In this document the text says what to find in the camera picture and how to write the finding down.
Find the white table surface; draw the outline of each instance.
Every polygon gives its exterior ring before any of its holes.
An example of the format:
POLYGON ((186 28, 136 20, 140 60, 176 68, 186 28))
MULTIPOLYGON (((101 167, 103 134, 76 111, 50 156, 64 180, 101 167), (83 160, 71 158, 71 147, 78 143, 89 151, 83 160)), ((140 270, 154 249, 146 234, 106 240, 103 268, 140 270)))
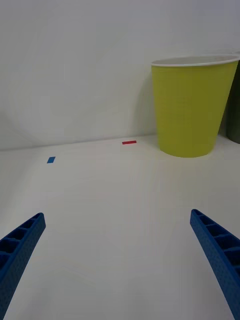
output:
POLYGON ((0 152, 1 238, 46 221, 4 320, 233 319, 190 213, 240 238, 240 145, 177 158, 136 139, 0 152))

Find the yellow paper cup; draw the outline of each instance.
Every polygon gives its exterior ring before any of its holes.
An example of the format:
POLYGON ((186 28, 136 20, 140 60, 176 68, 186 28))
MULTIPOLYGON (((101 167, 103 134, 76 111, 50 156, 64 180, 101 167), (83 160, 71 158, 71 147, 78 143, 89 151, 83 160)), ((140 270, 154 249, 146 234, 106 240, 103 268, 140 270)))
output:
POLYGON ((176 157, 214 147, 240 56, 202 55, 151 64, 158 144, 176 157))

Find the white wall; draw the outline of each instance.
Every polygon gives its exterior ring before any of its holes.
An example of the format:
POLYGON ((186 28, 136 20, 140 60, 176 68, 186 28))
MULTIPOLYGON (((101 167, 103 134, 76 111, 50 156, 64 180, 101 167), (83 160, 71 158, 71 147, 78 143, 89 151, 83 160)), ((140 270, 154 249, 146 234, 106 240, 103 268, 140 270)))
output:
POLYGON ((152 60, 240 47, 238 0, 0 2, 0 149, 155 131, 152 60))

